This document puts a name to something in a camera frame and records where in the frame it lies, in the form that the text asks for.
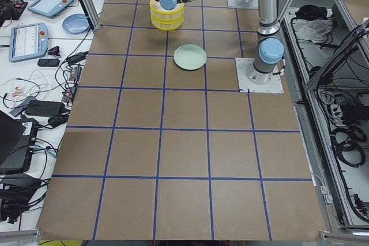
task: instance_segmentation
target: yellow container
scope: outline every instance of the yellow container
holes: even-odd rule
[[[170,31],[177,29],[183,23],[185,5],[177,4],[171,11],[165,10],[160,3],[150,0],[151,23],[159,30]]]

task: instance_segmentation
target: laptop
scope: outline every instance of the laptop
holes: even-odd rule
[[[0,174],[23,173],[29,169],[36,124],[35,119],[13,119],[0,111]]]

